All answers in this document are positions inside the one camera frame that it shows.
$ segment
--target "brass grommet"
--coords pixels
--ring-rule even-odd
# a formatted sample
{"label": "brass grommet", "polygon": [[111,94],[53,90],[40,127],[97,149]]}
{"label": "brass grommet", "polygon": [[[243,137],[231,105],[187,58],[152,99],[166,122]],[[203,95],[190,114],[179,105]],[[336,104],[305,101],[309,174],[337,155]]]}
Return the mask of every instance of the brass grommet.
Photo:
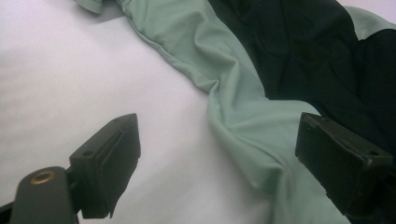
{"label": "brass grommet", "polygon": [[53,178],[55,178],[55,172],[44,171],[40,174],[33,176],[32,179],[30,179],[30,183],[34,185],[40,185],[49,182]]}

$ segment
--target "white surface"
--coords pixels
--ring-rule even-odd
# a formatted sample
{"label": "white surface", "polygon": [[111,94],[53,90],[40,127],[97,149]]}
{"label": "white surface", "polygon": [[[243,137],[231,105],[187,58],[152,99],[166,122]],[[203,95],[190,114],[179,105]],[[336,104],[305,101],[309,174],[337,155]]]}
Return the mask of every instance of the white surface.
{"label": "white surface", "polygon": [[[341,1],[396,22],[395,1]],[[81,223],[263,223],[252,189],[212,137],[207,96],[140,40],[119,7],[0,1],[0,205],[19,181],[137,113],[142,157],[112,219]]]}

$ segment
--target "hole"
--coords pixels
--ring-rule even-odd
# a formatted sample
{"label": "hole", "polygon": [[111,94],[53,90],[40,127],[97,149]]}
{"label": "hole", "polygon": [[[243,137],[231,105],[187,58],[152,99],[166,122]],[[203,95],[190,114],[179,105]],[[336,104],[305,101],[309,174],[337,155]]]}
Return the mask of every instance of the hole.
{"label": "hole", "polygon": [[369,155],[370,156],[378,156],[379,154],[376,151],[369,151]]}
{"label": "hole", "polygon": [[33,176],[32,179],[30,180],[30,183],[34,185],[44,184],[53,178],[55,178],[55,172],[45,171],[38,175]]}
{"label": "hole", "polygon": [[91,156],[92,154],[93,154],[92,151],[85,151],[84,153],[82,153],[82,156],[89,157],[89,156]]}

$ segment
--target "white sheet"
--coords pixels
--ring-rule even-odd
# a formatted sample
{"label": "white sheet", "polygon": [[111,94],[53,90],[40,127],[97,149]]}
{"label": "white sheet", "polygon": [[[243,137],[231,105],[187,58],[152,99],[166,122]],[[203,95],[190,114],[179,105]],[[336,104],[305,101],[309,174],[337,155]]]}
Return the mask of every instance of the white sheet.
{"label": "white sheet", "polygon": [[[394,1],[341,2],[396,22]],[[0,1],[0,205],[24,176],[68,167],[108,121],[137,113],[142,157],[114,217],[81,223],[264,223],[270,198],[218,146],[206,103],[114,2],[95,15],[71,0]]]}

